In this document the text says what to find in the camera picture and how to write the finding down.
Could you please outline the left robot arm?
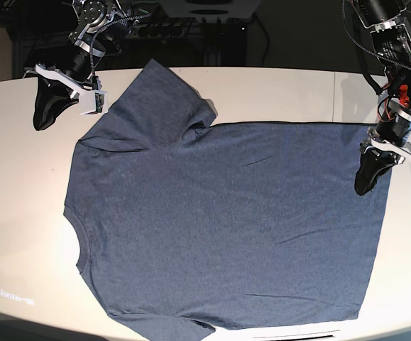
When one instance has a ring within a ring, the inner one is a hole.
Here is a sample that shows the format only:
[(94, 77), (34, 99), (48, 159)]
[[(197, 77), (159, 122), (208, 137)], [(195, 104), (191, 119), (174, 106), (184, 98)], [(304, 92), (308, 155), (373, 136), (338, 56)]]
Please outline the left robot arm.
[(378, 122), (360, 143), (354, 190), (363, 196), (392, 167), (408, 162), (411, 172), (411, 27), (404, 1), (343, 1), (347, 9), (353, 13), (344, 29), (363, 77), (380, 97)]

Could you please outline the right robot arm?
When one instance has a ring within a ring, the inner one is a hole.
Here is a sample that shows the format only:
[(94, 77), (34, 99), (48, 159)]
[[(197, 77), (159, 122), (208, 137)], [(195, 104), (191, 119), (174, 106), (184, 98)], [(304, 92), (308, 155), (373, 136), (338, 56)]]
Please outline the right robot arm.
[(36, 63), (27, 67), (24, 77), (38, 80), (33, 127), (42, 131), (52, 126), (69, 107), (77, 105), (80, 114), (108, 112), (107, 93), (102, 90), (96, 66), (133, 25), (151, 13), (139, 9), (124, 11), (118, 1), (73, 1), (78, 24), (69, 34), (65, 53), (56, 63)]

